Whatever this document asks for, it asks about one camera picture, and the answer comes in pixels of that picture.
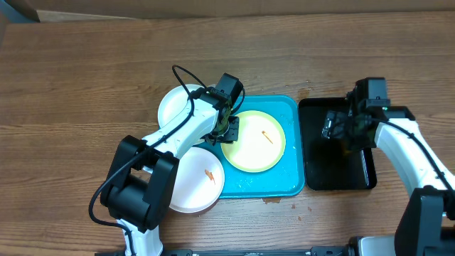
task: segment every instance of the food crumb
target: food crumb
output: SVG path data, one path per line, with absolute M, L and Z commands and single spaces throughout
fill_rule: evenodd
M 269 135 L 265 131 L 262 131 L 262 134 L 269 140 L 270 143 L 273 144 L 272 140 L 269 138 Z
M 262 200 L 264 201 L 265 204 L 279 203 L 282 200 L 282 198 L 263 198 Z
M 205 175 L 207 175 L 207 177 L 208 177 L 211 181 L 213 181 L 213 184 L 216 185 L 215 179 L 213 178 L 213 174 L 212 174 L 211 172 L 207 171 L 207 169 L 205 170 Z

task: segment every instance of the tray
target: tray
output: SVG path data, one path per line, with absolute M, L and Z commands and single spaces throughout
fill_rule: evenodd
M 297 103 L 283 95 L 245 96 L 245 101 L 238 112 L 247 110 L 266 112 L 281 124 L 286 136 L 284 155 L 269 170 L 247 173 L 228 162 L 221 151 L 220 144 L 211 146 L 204 142 L 197 145 L 216 155 L 223 165 L 225 185 L 220 198 L 295 196 L 305 185 Z
M 345 98 L 309 98 L 299 103 L 306 185 L 315 190 L 372 189 L 376 170 L 371 149 L 346 154 L 336 140 L 323 139 L 327 111 L 349 111 Z

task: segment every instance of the black tray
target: black tray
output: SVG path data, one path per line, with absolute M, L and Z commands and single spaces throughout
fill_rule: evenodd
M 371 149 L 347 152 L 338 140 L 322 138 L 329 110 L 347 113 L 349 105 L 344 98 L 304 99 L 299 103 L 306 184 L 313 190 L 374 188 L 377 180 Z

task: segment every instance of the blue tray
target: blue tray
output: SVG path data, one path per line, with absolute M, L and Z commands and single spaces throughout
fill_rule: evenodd
M 205 142 L 199 144 L 199 147 L 216 155 L 225 170 L 225 186 L 220 198 L 295 196 L 305 185 L 304 155 L 301 148 L 297 103 L 283 95 L 246 96 L 238 112 L 247 110 L 266 112 L 281 124 L 286 136 L 284 155 L 267 171 L 247 173 L 228 162 L 219 143 L 215 146 Z

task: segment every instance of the white bowl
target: white bowl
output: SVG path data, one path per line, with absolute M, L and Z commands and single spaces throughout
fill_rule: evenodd
M 214 181 L 205 173 L 212 173 Z M 181 213 L 196 213 L 220 197 L 225 172 L 220 160 L 205 149 L 192 147 L 178 165 L 170 208 Z

